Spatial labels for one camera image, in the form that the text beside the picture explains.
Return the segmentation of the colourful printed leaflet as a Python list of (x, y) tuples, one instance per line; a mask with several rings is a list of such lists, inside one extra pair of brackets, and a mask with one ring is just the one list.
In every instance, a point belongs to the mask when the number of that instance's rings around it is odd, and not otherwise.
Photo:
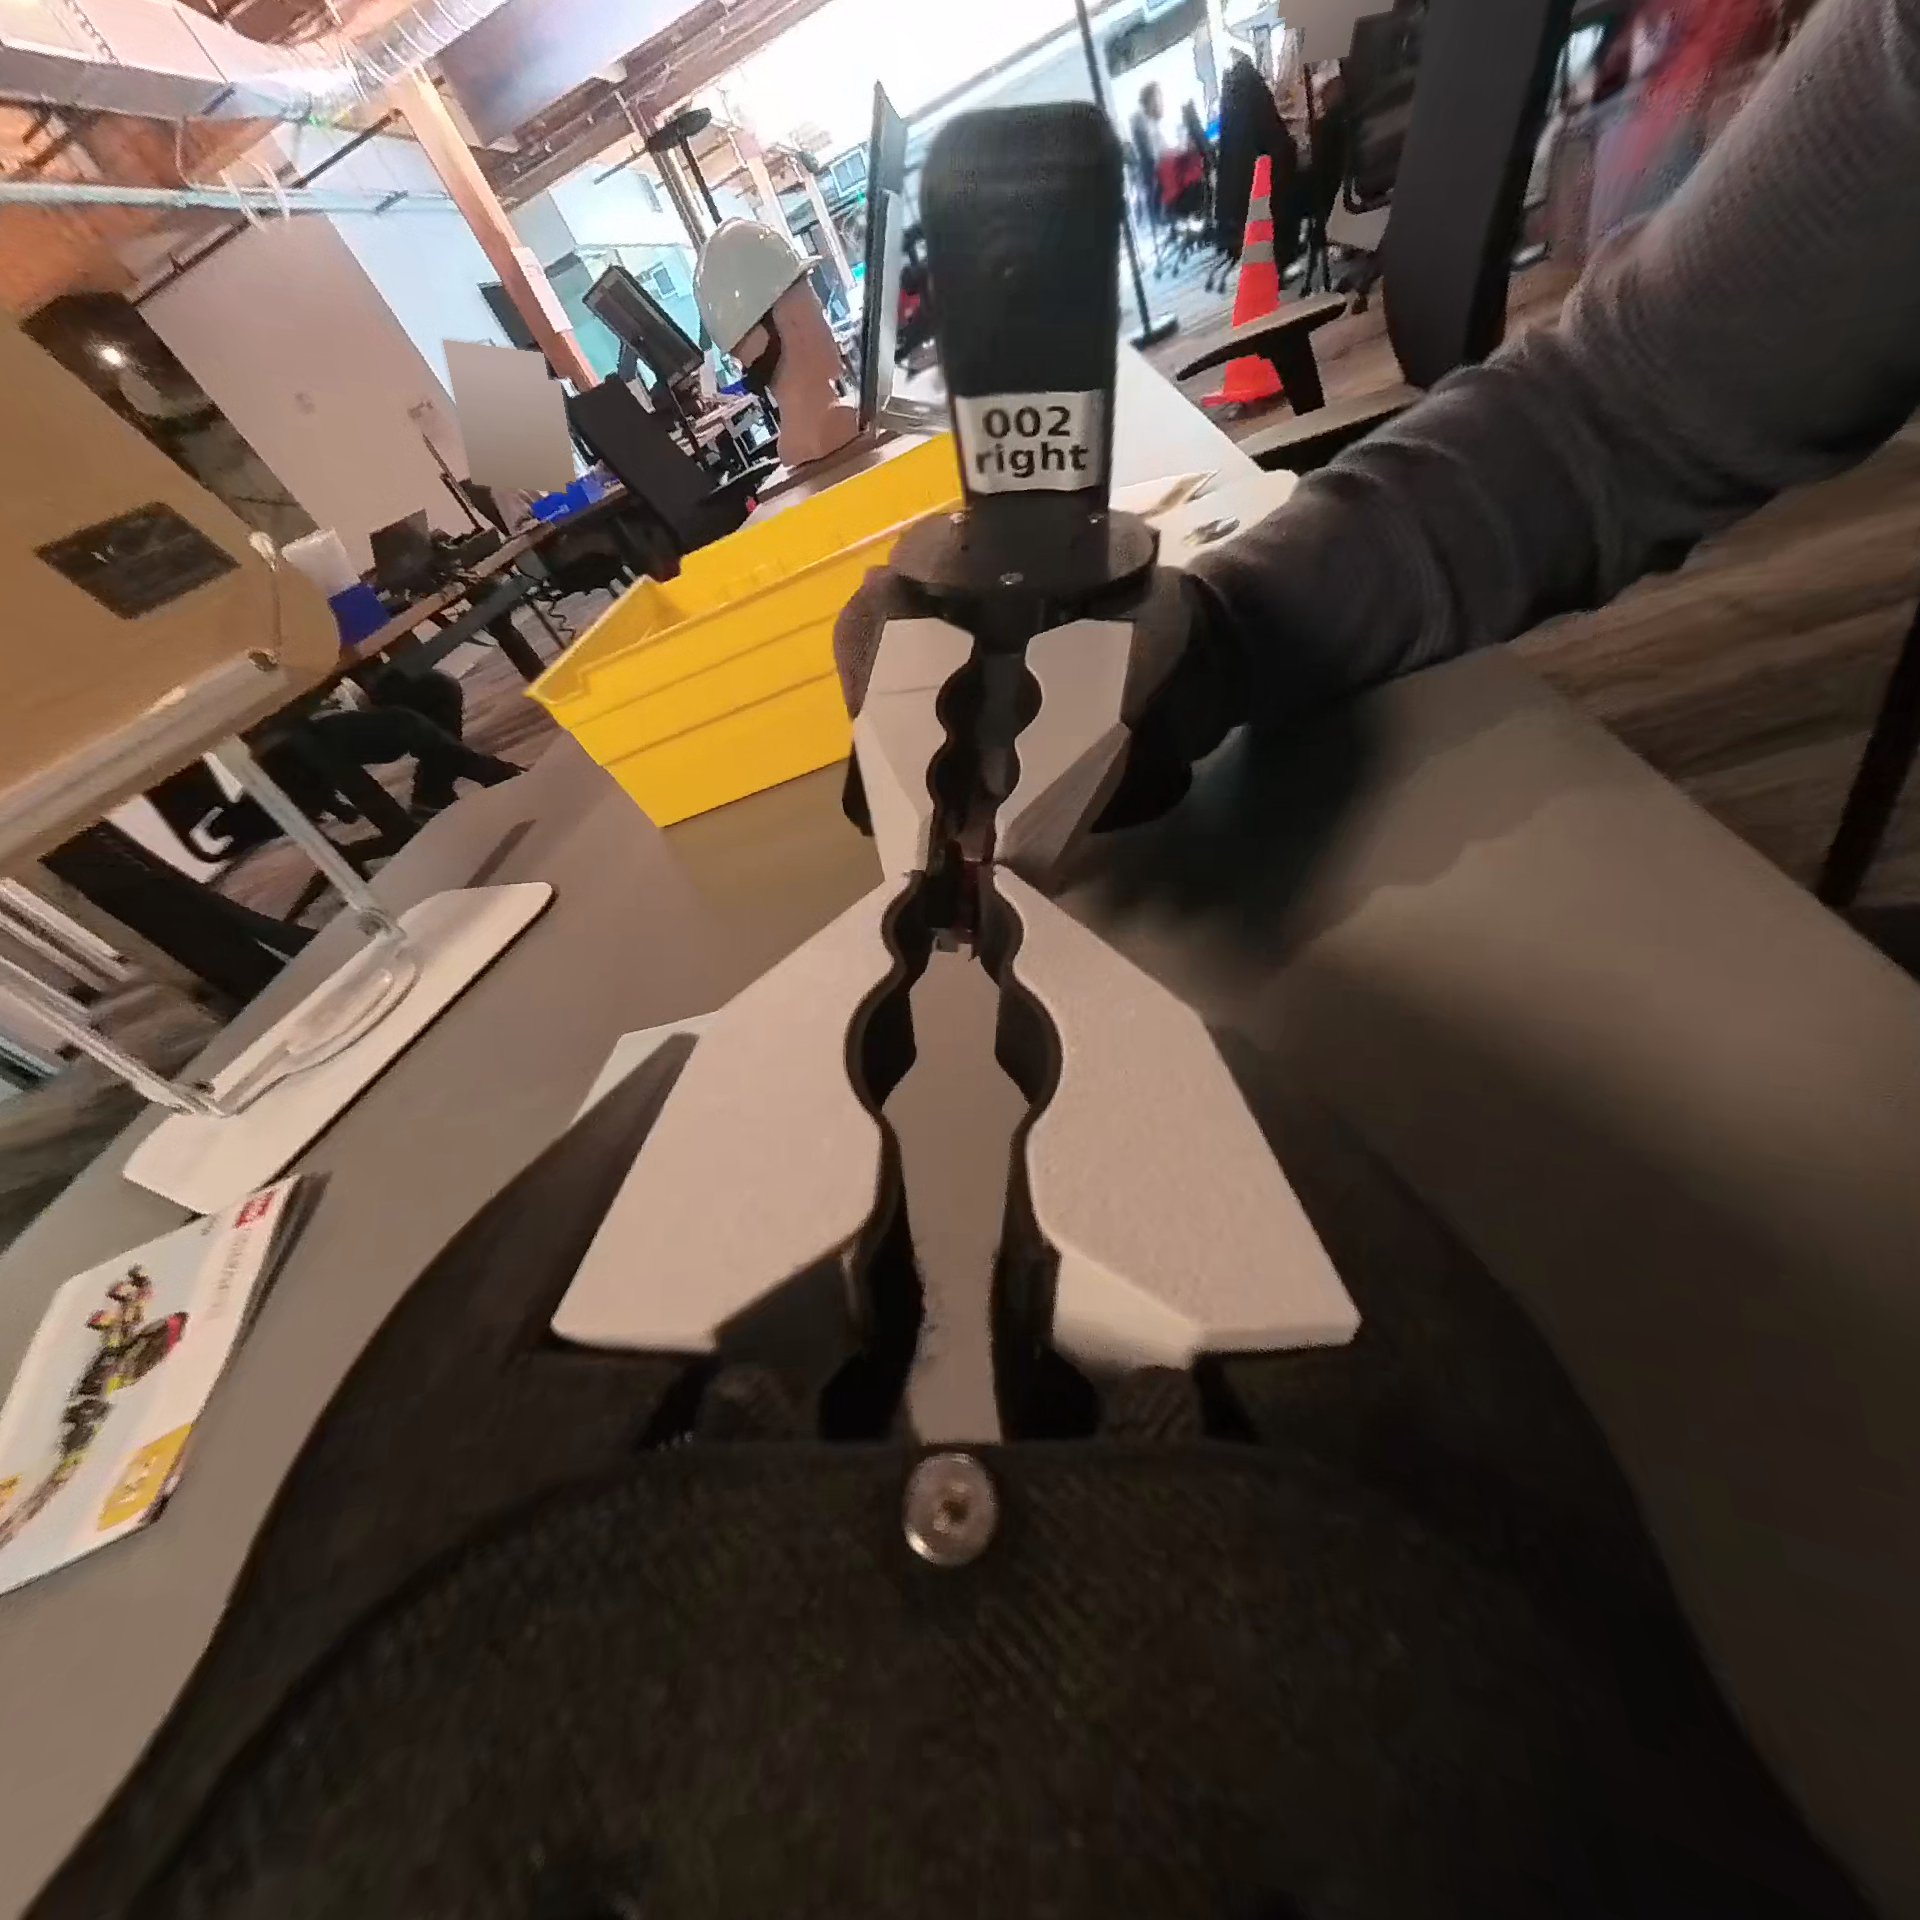
[(3, 1408), (4, 1597), (155, 1524), (321, 1194), (277, 1179), (53, 1292)]

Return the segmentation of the black office chair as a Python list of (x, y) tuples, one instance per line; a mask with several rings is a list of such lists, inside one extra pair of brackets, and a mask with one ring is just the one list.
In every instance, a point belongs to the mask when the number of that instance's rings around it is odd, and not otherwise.
[(466, 696), (442, 668), (406, 675), (381, 668), (363, 688), (361, 705), (312, 706), (291, 728), (255, 744), (258, 763), (312, 819), (353, 822), (363, 810), (340, 784), (312, 761), (348, 763), (361, 771), (411, 763), (406, 810), (427, 822), (458, 800), (460, 785), (494, 787), (517, 781), (523, 767), (488, 756), (466, 740)]

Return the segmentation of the dark office desk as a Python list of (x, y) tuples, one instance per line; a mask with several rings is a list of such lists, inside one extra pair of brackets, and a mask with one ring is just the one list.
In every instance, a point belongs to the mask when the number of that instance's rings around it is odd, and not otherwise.
[(392, 655), (424, 631), (434, 631), (441, 645), (441, 653), (433, 653), (424, 663), (437, 663), (447, 650), (469, 642), (471, 632), (485, 637), (495, 618), (518, 608), (533, 612), (540, 627), (555, 640), (558, 655), (561, 655), (578, 640), (578, 627), (553, 609), (568, 598), (568, 590), (553, 583), (546, 553), (558, 544), (584, 541), (600, 532), (612, 533), (616, 517), (629, 506), (639, 506), (639, 497), (625, 489), (611, 489), (600, 501), (561, 519), (531, 519), (495, 552), (402, 608), (373, 632), (348, 640), (334, 675), (345, 678), (372, 668), (373, 661)]

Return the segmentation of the wooden book stand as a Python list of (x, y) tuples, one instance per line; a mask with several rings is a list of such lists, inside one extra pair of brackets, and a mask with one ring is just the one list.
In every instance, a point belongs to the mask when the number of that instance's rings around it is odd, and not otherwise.
[(210, 1079), (169, 1079), (4, 954), (4, 991), (166, 1110), (124, 1178), (208, 1216), (266, 1188), (549, 909), (542, 880), (394, 913), (244, 733), (316, 691), (340, 637), (277, 560), (73, 372), (4, 318), (4, 878), (208, 758), (340, 892), (355, 945)]

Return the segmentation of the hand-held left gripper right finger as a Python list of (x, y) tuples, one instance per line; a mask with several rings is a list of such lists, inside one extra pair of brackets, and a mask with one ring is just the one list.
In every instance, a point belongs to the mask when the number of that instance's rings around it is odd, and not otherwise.
[(1360, 1309), (1205, 1020), (1018, 874), (982, 895), (1024, 1098), (991, 1271), (1005, 1431), (1088, 1431), (1143, 1371), (1332, 1349)]

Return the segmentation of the black desk monitor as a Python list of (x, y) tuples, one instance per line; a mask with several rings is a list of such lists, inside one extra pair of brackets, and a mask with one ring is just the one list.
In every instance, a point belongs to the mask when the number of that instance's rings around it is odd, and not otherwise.
[(647, 378), (672, 386), (697, 380), (704, 363), (699, 342), (625, 266), (606, 266), (587, 285), (584, 304)]

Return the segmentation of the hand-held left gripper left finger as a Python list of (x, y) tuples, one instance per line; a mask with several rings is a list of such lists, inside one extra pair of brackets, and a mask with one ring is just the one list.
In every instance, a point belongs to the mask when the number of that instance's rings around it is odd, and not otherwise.
[(878, 883), (734, 991), (658, 1114), (553, 1315), (592, 1353), (760, 1365), (822, 1431), (897, 1431), (923, 1321), (901, 1142), (928, 962), (923, 873)]

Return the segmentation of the orange traffic cone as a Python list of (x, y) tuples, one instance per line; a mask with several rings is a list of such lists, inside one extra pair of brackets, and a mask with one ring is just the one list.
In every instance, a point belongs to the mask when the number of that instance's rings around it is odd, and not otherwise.
[[(1272, 215), (1272, 168), (1270, 154), (1259, 154), (1251, 176), (1251, 204), (1242, 234), (1242, 257), (1235, 274), (1234, 326), (1272, 318), (1282, 304), (1282, 279), (1275, 261), (1275, 215)], [(1204, 393), (1210, 411), (1254, 410), (1285, 400), (1285, 378), (1261, 355), (1235, 355), (1225, 360), (1220, 383)]]

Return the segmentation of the mannequin head white hard hat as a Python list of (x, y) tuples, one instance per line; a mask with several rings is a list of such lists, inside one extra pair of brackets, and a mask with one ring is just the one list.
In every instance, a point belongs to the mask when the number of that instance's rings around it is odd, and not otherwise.
[(772, 403), (785, 468), (812, 468), (856, 439), (844, 359), (812, 288), (814, 258), (750, 218), (724, 218), (695, 263), (695, 299), (718, 350)]

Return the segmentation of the yellow plastic bin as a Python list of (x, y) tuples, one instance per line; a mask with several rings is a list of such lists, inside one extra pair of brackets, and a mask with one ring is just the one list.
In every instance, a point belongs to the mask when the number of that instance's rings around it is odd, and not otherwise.
[(869, 449), (760, 504), (669, 583), (635, 583), (528, 698), (658, 828), (825, 771), (853, 750), (842, 604), (909, 524), (959, 504), (949, 431)]

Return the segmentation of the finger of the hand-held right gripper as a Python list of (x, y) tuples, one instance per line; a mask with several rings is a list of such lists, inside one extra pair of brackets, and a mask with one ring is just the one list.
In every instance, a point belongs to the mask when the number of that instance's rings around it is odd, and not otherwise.
[(889, 620), (853, 723), (853, 744), (882, 874), (928, 867), (933, 767), (949, 747), (942, 691), (970, 667), (973, 637), (938, 618)]
[(1051, 627), (1024, 645), (1041, 706), (1014, 738), (1018, 778), (998, 804), (991, 862), (1034, 890), (1092, 833), (1125, 778), (1134, 627)]

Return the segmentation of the person's right forearm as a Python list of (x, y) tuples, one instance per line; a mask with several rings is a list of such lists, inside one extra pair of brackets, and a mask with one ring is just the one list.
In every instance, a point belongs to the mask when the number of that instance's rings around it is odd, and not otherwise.
[(1192, 566), (1136, 743), (1190, 766), (1600, 608), (1917, 396), (1917, 8), (1816, 4), (1556, 322), (1441, 378)]

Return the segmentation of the silver ventilation ducts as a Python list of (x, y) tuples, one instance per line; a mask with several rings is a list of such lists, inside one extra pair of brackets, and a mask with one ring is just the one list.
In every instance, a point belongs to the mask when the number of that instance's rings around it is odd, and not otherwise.
[[(172, 124), (330, 121), (420, 73), (494, 9), (494, 2), (381, 4), (312, 41), (259, 42), (188, 4), (4, 2), (3, 97), (8, 106), (116, 112)], [(4, 177), (3, 200), (32, 210), (217, 210), (259, 224), (430, 210), (446, 195)]]

